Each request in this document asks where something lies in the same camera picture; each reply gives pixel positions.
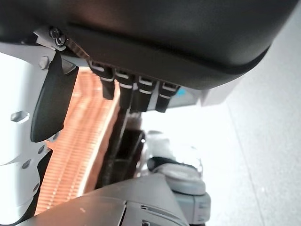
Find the white plastic panel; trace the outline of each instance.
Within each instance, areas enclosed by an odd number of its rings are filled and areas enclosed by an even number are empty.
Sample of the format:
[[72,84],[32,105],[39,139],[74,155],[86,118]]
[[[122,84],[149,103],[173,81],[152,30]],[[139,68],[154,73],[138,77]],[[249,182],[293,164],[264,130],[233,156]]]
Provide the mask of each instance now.
[[31,125],[48,73],[39,62],[45,56],[51,62],[54,55],[55,51],[45,47],[0,43],[0,224],[3,225],[21,218],[40,184],[37,165],[48,150],[45,142],[31,141]]

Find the bolt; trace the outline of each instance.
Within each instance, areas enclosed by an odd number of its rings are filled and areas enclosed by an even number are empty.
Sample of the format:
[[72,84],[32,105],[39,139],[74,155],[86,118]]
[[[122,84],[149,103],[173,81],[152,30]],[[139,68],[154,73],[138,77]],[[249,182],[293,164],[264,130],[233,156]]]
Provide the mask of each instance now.
[[47,69],[49,64],[49,58],[47,56],[42,56],[39,62],[39,66],[42,70]]
[[61,32],[56,27],[54,27],[49,31],[49,35],[53,39],[58,39],[61,36]]

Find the metal screw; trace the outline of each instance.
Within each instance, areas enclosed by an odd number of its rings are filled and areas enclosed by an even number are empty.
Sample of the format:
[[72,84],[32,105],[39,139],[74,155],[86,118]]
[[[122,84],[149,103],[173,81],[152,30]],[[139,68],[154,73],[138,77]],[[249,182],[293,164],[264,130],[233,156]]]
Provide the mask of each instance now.
[[53,27],[50,31],[49,31],[49,35],[51,38],[53,39],[58,39],[61,36],[61,32],[60,30],[58,30],[56,27]]
[[39,62],[39,66],[42,70],[47,69],[49,65],[49,58],[47,56],[42,56]]

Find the metal bracket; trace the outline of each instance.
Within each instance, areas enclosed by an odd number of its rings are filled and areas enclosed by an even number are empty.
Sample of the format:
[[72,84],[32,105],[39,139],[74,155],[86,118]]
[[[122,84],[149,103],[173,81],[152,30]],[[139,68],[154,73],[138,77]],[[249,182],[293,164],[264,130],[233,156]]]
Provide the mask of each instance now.
[[49,35],[49,29],[47,27],[41,27],[36,31],[34,31],[33,33],[35,33],[38,36],[36,42],[42,46],[51,48],[53,50],[57,49],[59,51],[63,51],[66,49],[66,46],[64,45],[59,46],[56,43],[55,39]]

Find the gray plastic cover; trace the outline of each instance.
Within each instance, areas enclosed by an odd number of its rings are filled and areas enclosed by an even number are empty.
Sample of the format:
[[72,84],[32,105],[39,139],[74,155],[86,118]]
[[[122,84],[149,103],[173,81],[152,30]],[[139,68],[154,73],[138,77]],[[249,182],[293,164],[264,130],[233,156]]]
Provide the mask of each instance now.
[[175,193],[188,223],[190,225],[201,225],[210,219],[211,198],[205,195],[187,195]]
[[20,226],[187,226],[163,175],[113,184],[34,216]]
[[175,192],[189,195],[206,193],[204,181],[193,168],[167,163],[157,167],[154,172],[165,175],[167,184]]

